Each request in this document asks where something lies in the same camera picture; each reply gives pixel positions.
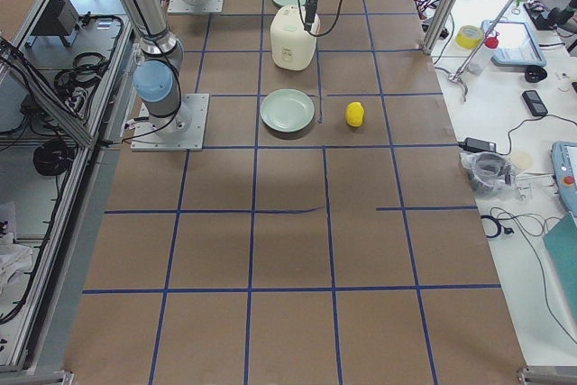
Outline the cream white rice cooker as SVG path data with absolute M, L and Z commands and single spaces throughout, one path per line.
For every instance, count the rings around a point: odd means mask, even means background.
M 281 7 L 270 25 L 272 59 L 282 69 L 301 71 L 308 67 L 316 51 L 316 38 L 304 30 L 296 5 Z

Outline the near pale green plate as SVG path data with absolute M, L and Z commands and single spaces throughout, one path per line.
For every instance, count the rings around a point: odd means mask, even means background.
M 296 89 L 279 89 L 261 102 L 261 120 L 272 130 L 294 133 L 306 128 L 315 116 L 311 98 Z

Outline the yellow lemon toy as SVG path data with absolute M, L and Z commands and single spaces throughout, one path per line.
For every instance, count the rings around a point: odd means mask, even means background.
M 358 128 L 364 122 L 364 107 L 361 102 L 353 101 L 345 108 L 345 122 L 352 128 Z

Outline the yellow tape roll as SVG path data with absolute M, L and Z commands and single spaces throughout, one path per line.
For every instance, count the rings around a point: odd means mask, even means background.
M 484 40 L 484 31 L 473 25 L 462 26 L 455 36 L 455 43 L 465 49 L 473 50 Z

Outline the metal lab stand rod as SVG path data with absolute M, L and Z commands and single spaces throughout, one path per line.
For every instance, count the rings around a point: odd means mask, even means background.
M 483 37 L 481 39 L 481 42 L 474 48 L 474 50 L 471 52 L 471 54 L 463 62 L 463 64 L 454 73 L 448 73 L 447 74 L 447 78 L 450 82 L 456 83 L 456 84 L 459 84 L 462 86 L 462 88 L 463 88 L 463 102 L 465 102 L 467 100 L 467 94 L 468 94 L 468 87 L 462 79 L 463 73 L 465 72 L 468 65 L 471 63 L 471 61 L 475 58 L 475 56 L 477 55 L 477 52 L 481 49 L 481 45 L 490 36 L 493 29 L 495 28 L 497 23 L 500 21 L 501 17 L 508 11 L 508 9 L 511 7 L 511 5 L 513 3 L 515 3 L 516 6 L 519 6 L 521 1 L 522 0 L 508 0 L 505 3 L 505 5 L 503 6 L 503 8 L 499 11 L 498 15 L 490 21 L 490 27 L 483 33 Z

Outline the red cap squeeze bottle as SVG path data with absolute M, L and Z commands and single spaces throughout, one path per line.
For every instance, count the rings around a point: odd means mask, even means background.
M 486 36 L 481 42 L 479 50 L 472 57 L 466 67 L 467 71 L 473 75 L 479 76 L 482 71 L 489 65 L 495 50 L 499 46 L 499 32 L 494 32 Z

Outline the teach pendant tablet top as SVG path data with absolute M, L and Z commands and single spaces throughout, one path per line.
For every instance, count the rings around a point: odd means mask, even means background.
M 525 22 L 500 21 L 492 33 L 499 32 L 499 46 L 491 61 L 504 67 L 546 65 L 545 55 Z

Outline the black power adapter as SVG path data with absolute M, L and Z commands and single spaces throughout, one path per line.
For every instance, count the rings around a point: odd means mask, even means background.
M 497 151 L 497 146 L 494 142 L 488 142 L 481 139 L 466 137 L 463 141 L 458 142 L 459 147 L 470 153 L 493 152 Z

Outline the black phone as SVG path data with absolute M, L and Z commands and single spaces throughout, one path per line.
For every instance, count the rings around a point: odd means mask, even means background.
M 526 90 L 522 93 L 521 97 L 532 116 L 542 117 L 548 114 L 543 100 L 535 90 Z

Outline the plastic bag with parts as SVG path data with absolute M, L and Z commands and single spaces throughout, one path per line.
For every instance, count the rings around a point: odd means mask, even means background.
M 515 168 L 506 156 L 493 152 L 462 152 L 461 164 L 477 198 L 507 197 L 515 190 Z

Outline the grey control box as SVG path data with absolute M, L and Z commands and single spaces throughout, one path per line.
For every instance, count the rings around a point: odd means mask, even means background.
M 31 47 L 38 37 L 58 37 L 64 47 L 70 47 L 78 35 L 78 11 L 70 0 L 50 0 L 42 11 L 25 46 Z

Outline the teach pendant right edge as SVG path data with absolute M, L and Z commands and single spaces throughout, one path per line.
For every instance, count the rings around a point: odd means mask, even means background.
M 576 143 L 554 142 L 551 159 L 563 207 L 576 215 Z

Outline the teal box corner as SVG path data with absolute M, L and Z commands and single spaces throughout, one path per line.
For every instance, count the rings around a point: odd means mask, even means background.
M 576 298 L 576 218 L 565 215 L 545 236 L 545 248 L 568 299 Z

